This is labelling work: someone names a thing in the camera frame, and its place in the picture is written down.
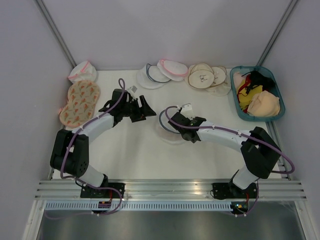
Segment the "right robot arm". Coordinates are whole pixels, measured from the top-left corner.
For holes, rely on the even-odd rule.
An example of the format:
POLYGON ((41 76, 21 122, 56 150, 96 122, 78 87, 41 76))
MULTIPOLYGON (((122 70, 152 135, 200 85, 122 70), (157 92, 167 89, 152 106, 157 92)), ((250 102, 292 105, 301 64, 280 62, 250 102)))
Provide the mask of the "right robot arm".
POLYGON ((186 141, 217 143, 241 153, 244 166, 226 184, 227 193, 222 200, 249 193, 255 181, 270 176, 281 156, 278 145, 261 127, 242 132, 215 126, 203 117, 189 119, 180 112, 169 118, 168 123, 186 141))

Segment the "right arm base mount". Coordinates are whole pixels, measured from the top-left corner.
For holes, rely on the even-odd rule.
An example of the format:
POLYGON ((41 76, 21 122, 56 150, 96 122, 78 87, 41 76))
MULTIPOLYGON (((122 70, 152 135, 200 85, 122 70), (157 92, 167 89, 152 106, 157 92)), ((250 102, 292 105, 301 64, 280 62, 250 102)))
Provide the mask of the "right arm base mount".
POLYGON ((242 197, 242 193, 236 186, 229 182, 212 183, 210 193, 213 195, 213 198, 217 200, 240 199, 242 197))

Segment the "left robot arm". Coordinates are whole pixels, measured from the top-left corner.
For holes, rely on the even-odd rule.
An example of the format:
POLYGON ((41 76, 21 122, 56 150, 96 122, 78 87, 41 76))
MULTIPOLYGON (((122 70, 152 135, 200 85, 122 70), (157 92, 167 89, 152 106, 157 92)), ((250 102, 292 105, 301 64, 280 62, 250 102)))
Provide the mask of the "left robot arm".
POLYGON ((123 118, 136 123, 156 115, 143 95, 135 98, 131 90, 115 89, 94 118, 74 130, 57 132, 50 166, 60 172, 61 179, 73 178, 90 187, 98 198, 104 198, 109 193, 109 180, 90 165, 90 144, 123 118))

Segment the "blue-trimmed white mesh laundry bag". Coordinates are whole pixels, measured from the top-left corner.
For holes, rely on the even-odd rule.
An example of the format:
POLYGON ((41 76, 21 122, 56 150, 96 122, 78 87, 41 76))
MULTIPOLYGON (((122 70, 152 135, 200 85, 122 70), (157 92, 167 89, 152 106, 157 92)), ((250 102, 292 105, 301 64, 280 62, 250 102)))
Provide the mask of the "blue-trimmed white mesh laundry bag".
POLYGON ((162 110, 154 124, 155 134, 165 143, 171 145, 182 145, 185 143, 180 133, 175 130, 169 123, 168 118, 165 115, 165 111, 162 110))

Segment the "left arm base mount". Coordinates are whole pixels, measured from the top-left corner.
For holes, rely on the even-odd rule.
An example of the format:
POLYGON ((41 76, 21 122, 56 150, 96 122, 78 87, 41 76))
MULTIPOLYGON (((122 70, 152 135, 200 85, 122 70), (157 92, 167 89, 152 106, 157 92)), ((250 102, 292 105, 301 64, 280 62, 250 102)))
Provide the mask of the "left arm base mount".
POLYGON ((89 186, 81 188, 80 198, 83 199, 120 199, 125 193, 123 182, 110 182, 109 189, 94 189, 89 186))

